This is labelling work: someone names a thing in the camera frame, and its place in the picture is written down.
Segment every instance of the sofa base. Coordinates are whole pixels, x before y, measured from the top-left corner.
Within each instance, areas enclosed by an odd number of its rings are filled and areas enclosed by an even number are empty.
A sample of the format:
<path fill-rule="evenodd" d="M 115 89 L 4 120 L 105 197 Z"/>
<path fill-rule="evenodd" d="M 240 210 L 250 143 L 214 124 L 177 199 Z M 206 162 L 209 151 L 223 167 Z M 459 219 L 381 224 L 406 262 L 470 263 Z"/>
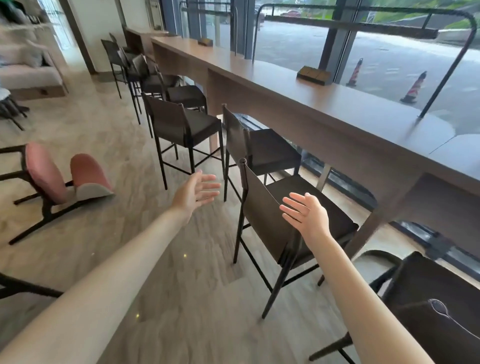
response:
<path fill-rule="evenodd" d="M 12 94 L 12 97 L 18 101 L 35 100 L 38 98 L 67 96 L 67 88 L 65 85 L 17 88 L 16 90 L 10 90 L 10 93 Z"/>

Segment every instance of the tiled floor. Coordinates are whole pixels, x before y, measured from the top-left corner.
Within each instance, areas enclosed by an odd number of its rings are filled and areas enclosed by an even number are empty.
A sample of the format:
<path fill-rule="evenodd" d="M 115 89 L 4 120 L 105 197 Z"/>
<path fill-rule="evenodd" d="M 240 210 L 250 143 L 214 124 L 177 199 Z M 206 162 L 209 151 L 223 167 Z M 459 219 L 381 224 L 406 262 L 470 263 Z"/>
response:
<path fill-rule="evenodd" d="M 40 201 L 14 206 L 12 201 L 32 193 L 31 188 L 20 180 L 1 183 L 0 271 L 63 291 L 149 224 L 173 194 L 173 188 L 163 189 L 155 143 L 144 114 L 138 125 L 127 87 L 121 86 L 120 100 L 114 83 L 94 83 L 81 62 L 67 79 L 68 97 L 24 102 L 31 108 L 28 119 L 18 119 L 25 132 L 0 121 L 0 147 L 30 140 L 45 144 L 65 180 L 70 158 L 90 153 L 114 186 L 114 198 L 65 215 L 9 246 L 11 237 L 39 221 Z M 179 152 L 180 161 L 175 162 L 173 151 L 165 159 L 187 168 L 188 152 Z M 15 155 L 0 158 L 0 173 L 19 166 Z M 216 160 L 202 169 L 221 176 Z M 239 186 L 238 169 L 232 168 L 230 175 Z M 304 176 L 315 183 L 307 172 Z M 167 178 L 173 187 L 186 176 L 167 168 Z M 269 292 L 243 249 L 239 262 L 232 264 L 240 203 L 229 192 L 226 203 L 218 199 L 198 211 L 171 243 L 100 363 L 304 363 L 309 354 L 345 334 L 328 283 L 321 288 L 315 284 L 319 270 L 284 288 L 267 319 L 260 319 Z M 325 194 L 356 222 L 366 219 L 368 212 L 333 188 L 327 186 Z M 267 278 L 275 281 L 280 269 L 259 239 L 246 231 L 244 240 Z M 389 226 L 367 247 L 400 257 L 417 248 Z M 367 256 L 355 264 L 367 280 L 389 265 Z M 1 300 L 0 348 L 51 302 L 27 293 Z M 356 357 L 353 348 L 348 352 Z M 344 362 L 336 353 L 318 361 Z"/>

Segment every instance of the red car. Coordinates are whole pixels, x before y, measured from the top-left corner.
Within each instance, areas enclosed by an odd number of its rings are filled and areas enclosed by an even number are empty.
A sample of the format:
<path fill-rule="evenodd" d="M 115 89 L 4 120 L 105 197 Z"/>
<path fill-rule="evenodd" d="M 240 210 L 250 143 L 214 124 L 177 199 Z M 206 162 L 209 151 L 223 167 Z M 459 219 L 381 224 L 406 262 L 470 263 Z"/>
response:
<path fill-rule="evenodd" d="M 301 14 L 297 10 L 289 10 L 287 12 L 281 13 L 280 16 L 291 16 L 291 17 L 294 17 L 294 18 L 300 18 Z"/>

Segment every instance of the hand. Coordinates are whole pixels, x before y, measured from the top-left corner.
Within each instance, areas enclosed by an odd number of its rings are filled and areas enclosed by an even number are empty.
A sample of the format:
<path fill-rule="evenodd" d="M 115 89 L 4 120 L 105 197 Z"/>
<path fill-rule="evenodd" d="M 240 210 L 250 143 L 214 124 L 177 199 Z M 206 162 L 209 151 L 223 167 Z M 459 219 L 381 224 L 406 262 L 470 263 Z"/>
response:
<path fill-rule="evenodd" d="M 311 251 L 327 239 L 332 239 L 328 226 L 328 215 L 318 199 L 306 193 L 305 196 L 291 192 L 291 198 L 284 197 L 283 202 L 292 208 L 280 205 L 284 213 L 282 217 L 291 226 L 300 231 L 305 243 Z"/>
<path fill-rule="evenodd" d="M 215 180 L 216 175 L 202 174 L 199 170 L 175 192 L 171 208 L 182 212 L 184 225 L 188 223 L 195 209 L 212 202 L 214 197 L 220 194 L 220 191 L 206 191 L 220 188 L 219 183 L 209 182 Z"/>

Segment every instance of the forearm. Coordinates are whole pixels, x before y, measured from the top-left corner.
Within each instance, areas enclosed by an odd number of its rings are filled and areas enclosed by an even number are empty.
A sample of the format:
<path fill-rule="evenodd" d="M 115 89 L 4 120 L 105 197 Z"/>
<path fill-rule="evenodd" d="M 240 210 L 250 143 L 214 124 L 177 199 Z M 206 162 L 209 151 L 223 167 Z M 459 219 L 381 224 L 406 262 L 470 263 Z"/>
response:
<path fill-rule="evenodd" d="M 315 258 L 363 364 L 433 364 L 427 353 L 365 282 L 333 238 Z"/>
<path fill-rule="evenodd" d="M 0 363 L 96 363 L 183 221 L 167 210 L 32 321 Z"/>

